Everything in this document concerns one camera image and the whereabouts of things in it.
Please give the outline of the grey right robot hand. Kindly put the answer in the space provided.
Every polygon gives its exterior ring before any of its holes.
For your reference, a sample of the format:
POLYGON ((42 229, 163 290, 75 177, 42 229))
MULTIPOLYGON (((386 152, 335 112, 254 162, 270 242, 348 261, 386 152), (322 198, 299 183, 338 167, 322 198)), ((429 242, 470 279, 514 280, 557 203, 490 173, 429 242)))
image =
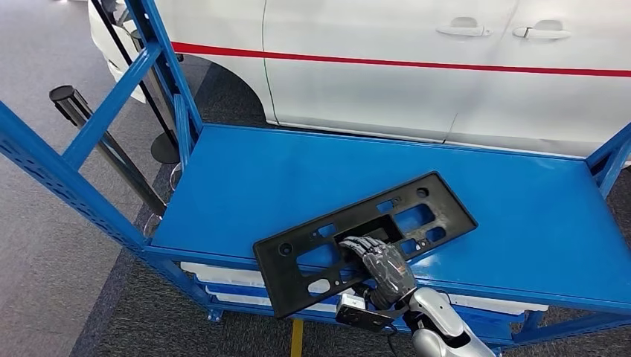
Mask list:
POLYGON ((393 245, 369 236, 346 237, 339 245, 357 254, 375 281, 376 288, 368 297, 377 309, 390 309, 417 288, 408 263, 393 245))

